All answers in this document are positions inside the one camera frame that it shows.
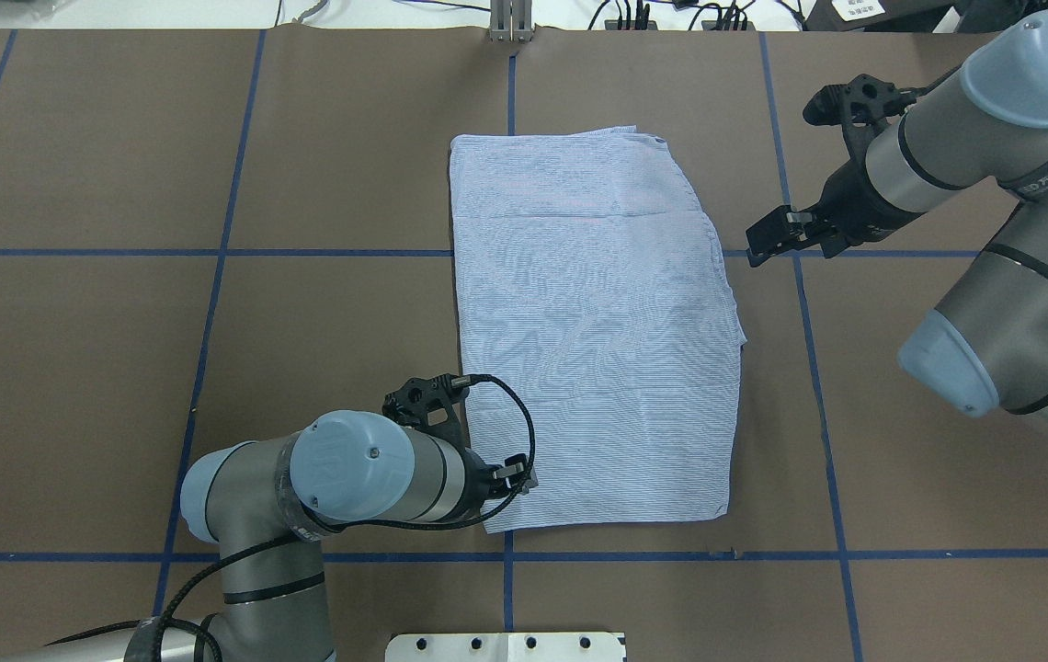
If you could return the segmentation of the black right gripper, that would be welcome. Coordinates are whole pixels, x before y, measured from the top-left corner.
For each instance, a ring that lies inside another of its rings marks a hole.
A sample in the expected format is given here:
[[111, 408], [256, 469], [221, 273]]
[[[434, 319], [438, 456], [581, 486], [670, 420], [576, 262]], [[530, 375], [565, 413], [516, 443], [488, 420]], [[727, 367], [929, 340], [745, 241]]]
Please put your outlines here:
[[861, 164], [847, 162], [827, 178], [814, 205], [804, 211], [781, 205], [748, 226], [746, 259], [758, 268], [772, 257], [814, 246], [824, 258], [834, 258], [849, 247], [881, 242], [918, 217], [885, 200]]

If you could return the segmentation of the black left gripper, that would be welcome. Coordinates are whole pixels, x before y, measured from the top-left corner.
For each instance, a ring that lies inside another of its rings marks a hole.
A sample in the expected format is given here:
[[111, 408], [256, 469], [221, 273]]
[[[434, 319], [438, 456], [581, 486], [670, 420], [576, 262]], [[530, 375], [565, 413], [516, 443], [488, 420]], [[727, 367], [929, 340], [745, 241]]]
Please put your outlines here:
[[540, 482], [534, 475], [531, 455], [514, 455], [503, 464], [484, 462], [470, 449], [461, 449], [462, 488], [460, 499], [450, 511], [450, 522], [466, 522], [482, 516], [487, 503], [497, 504], [508, 496], [528, 494]]

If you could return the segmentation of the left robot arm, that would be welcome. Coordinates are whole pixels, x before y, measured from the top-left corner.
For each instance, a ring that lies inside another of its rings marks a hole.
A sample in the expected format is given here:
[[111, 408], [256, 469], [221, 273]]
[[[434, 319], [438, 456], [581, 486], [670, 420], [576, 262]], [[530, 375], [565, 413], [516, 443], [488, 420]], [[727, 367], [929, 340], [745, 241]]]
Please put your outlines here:
[[334, 661], [322, 543], [359, 527], [456, 531], [534, 486], [534, 436], [499, 464], [454, 420], [410, 427], [335, 411], [283, 439], [201, 457], [179, 510], [218, 560], [157, 616], [88, 628], [19, 661]]

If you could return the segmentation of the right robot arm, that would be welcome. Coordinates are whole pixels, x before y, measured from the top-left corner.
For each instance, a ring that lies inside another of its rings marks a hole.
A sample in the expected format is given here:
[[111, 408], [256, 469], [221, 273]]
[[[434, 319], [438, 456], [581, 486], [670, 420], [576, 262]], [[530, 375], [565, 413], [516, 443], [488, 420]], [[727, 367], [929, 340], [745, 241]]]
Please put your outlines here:
[[991, 177], [1016, 207], [897, 359], [962, 414], [1002, 409], [1048, 431], [1048, 9], [927, 86], [865, 73], [824, 86], [803, 118], [839, 127], [847, 162], [813, 205], [748, 227], [751, 267], [881, 242]]

